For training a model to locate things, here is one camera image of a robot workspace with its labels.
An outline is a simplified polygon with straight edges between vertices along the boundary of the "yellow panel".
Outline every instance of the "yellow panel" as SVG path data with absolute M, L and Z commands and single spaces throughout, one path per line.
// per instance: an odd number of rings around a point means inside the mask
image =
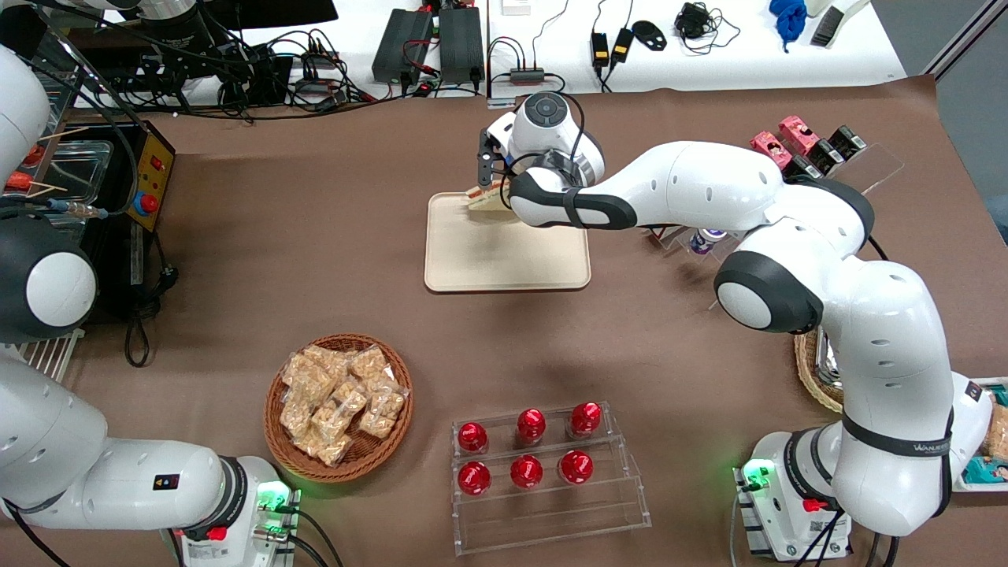
M 160 169 L 154 168 L 155 158 L 160 160 Z M 146 193 L 157 198 L 158 207 L 153 213 L 146 217 L 140 215 L 130 204 L 128 215 L 133 217 L 137 223 L 150 232 L 154 231 L 157 224 L 157 216 L 161 213 L 161 205 L 164 201 L 164 188 L 168 185 L 168 177 L 171 174 L 171 166 L 174 163 L 174 156 L 164 147 L 161 140 L 154 135 L 148 135 L 147 141 L 143 144 L 143 151 L 140 153 L 139 163 L 137 163 L 137 174 L 140 179 L 137 182 L 137 193 Z

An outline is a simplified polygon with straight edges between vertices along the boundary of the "emergency stop button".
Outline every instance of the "emergency stop button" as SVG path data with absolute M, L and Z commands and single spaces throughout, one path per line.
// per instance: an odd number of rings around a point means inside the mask
M 133 199 L 133 210 L 141 217 L 146 217 L 157 211 L 159 206 L 157 198 L 147 193 L 137 193 L 136 198 Z

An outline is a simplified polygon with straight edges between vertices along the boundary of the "green status light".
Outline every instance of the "green status light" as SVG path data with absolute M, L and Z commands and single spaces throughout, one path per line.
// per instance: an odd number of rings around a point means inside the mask
M 290 488 L 279 480 L 263 482 L 256 492 L 259 507 L 275 511 L 276 506 L 286 505 L 290 499 Z
M 773 461 L 769 459 L 752 459 L 742 467 L 742 474 L 750 483 L 755 482 L 766 488 L 770 485 L 770 475 L 773 473 Z

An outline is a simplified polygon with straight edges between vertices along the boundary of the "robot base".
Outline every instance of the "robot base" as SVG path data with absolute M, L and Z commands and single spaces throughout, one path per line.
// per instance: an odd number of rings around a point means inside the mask
M 829 511 L 805 512 L 803 498 L 791 486 L 784 470 L 784 446 L 789 438 L 790 434 L 783 432 L 764 437 L 756 445 L 752 459 L 742 469 L 735 469 L 750 553 L 781 562 L 800 559 L 836 515 Z M 742 491 L 751 482 L 763 488 Z M 824 541 L 825 537 L 820 540 L 808 558 L 818 559 L 823 546 L 827 546 L 826 559 L 846 557 L 851 553 L 851 518 L 842 516 L 829 542 Z
M 195 542 L 181 538 L 182 559 L 187 567 L 271 567 L 277 549 L 284 544 L 253 536 L 283 526 L 283 515 L 262 509 L 292 502 L 291 489 L 276 470 L 259 457 L 238 457 L 248 479 L 245 501 L 223 540 Z

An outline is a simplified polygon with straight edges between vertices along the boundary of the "brown table cover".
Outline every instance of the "brown table cover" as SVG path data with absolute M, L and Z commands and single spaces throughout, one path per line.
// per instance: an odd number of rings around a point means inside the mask
M 870 196 L 875 236 L 927 282 L 954 367 L 977 377 L 1008 372 L 1005 246 L 941 127 L 929 78 L 580 100 L 610 173 L 666 141 L 744 145 L 789 114 L 823 133 L 844 123 L 884 143 L 906 166 Z M 124 328 L 91 327 L 67 383 L 105 413 L 110 436 L 269 458 L 262 404 L 287 354 L 330 333 L 373 334 L 410 368 L 411 430 L 360 481 L 297 483 L 347 567 L 727 565 L 731 467 L 767 433 L 837 415 L 798 382 L 791 336 L 708 311 L 714 262 L 698 265 L 681 250 L 666 256 L 637 230 L 591 233 L 594 275 L 584 291 L 424 289 L 427 199 L 474 185 L 477 134 L 497 114 L 482 99 L 440 99 L 252 126 L 156 116 L 180 153 L 160 234 L 181 274 L 148 324 L 156 356 L 133 369 L 122 357 Z M 612 404 L 653 527 L 457 560 L 452 421 L 586 400 Z M 1003 503 L 957 494 L 903 541 L 898 564 L 1003 563 Z M 152 532 L 39 533 L 76 567 L 173 565 Z M 301 535 L 323 550 L 309 530 Z M 863 565 L 869 541 L 859 528 L 854 555 L 832 564 Z M 741 528 L 736 544 L 742 564 L 769 564 L 748 556 Z M 0 565 L 46 564 L 13 523 L 0 523 Z

